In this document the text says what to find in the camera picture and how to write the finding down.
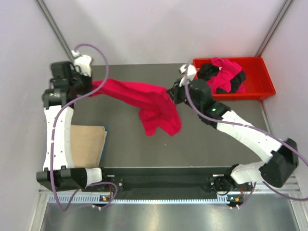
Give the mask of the pink t shirt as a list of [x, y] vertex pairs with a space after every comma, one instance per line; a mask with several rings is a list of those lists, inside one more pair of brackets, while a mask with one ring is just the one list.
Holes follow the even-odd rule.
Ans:
[[107, 95], [139, 108], [139, 119], [147, 136], [152, 136], [158, 128], [173, 136], [181, 130], [181, 119], [176, 105], [167, 93], [167, 89], [158, 85], [136, 81], [123, 81], [109, 78], [92, 82], [92, 97]]

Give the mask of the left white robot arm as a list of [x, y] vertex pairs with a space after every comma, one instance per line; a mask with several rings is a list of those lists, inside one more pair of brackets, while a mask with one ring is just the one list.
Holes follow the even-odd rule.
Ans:
[[75, 167], [71, 153], [71, 121], [77, 96], [92, 90], [91, 58], [51, 64], [52, 78], [42, 95], [47, 124], [47, 148], [43, 170], [36, 173], [37, 182], [50, 191], [84, 189], [93, 185], [104, 191], [109, 179], [100, 167]]

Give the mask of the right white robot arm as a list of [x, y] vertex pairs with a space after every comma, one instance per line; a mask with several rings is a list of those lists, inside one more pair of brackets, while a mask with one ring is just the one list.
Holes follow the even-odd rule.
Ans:
[[199, 118], [207, 125], [223, 132], [252, 150], [261, 160], [250, 164], [235, 164], [225, 173], [225, 186], [237, 190], [242, 184], [263, 181], [275, 188], [281, 188], [298, 167], [297, 143], [288, 138], [285, 141], [271, 137], [240, 116], [226, 104], [212, 98], [208, 84], [194, 79], [187, 86], [178, 79], [167, 90], [175, 104], [186, 103], [199, 112]]

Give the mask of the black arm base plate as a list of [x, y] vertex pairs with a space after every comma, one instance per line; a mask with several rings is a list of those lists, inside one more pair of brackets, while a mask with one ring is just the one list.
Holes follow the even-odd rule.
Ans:
[[230, 192], [240, 188], [230, 167], [107, 167], [103, 181], [121, 192], [132, 189], [199, 188], [205, 192]]

